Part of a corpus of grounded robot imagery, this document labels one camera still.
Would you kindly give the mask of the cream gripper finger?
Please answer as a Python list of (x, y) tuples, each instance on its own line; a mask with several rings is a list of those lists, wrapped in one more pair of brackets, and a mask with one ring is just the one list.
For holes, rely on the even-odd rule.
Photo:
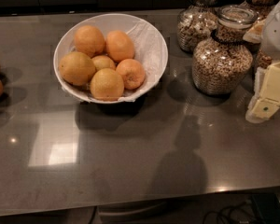
[(257, 69), (254, 96), (248, 105), (245, 119), (251, 123), (262, 123), (269, 120), (279, 109), (280, 62), (276, 62), (266, 69)]
[(252, 27), (244, 34), (243, 40), (245, 42), (258, 44), (261, 42), (262, 29), (266, 20), (257, 21)]

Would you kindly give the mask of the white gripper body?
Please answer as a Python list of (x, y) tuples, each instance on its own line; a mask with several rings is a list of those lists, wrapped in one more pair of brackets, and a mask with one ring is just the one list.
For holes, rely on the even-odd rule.
[(280, 1), (267, 16), (261, 35), (261, 50), (280, 60)]

